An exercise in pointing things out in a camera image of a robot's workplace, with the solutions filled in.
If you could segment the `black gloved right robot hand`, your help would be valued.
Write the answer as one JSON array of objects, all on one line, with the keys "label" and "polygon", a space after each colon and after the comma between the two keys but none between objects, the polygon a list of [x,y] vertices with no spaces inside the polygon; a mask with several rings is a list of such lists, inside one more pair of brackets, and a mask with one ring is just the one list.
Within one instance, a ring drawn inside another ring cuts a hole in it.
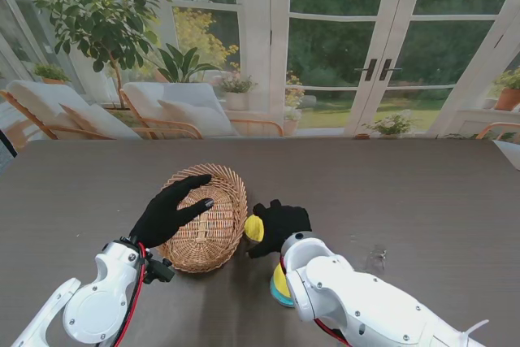
[{"label": "black gloved right robot hand", "polygon": [[253,213],[263,223],[264,236],[248,251],[250,258],[261,258],[274,252],[280,253],[284,242],[292,234],[312,231],[305,208],[282,205],[278,199],[272,200],[269,207],[258,203],[253,207]]}]

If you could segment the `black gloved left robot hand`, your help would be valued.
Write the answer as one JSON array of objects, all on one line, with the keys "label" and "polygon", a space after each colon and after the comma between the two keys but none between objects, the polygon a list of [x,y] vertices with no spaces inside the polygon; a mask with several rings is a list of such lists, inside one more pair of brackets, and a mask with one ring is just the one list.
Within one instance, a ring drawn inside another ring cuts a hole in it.
[{"label": "black gloved left robot hand", "polygon": [[179,204],[194,189],[209,184],[211,174],[189,176],[162,189],[145,208],[129,233],[132,242],[152,249],[169,241],[178,230],[214,205],[212,198],[179,208]]}]

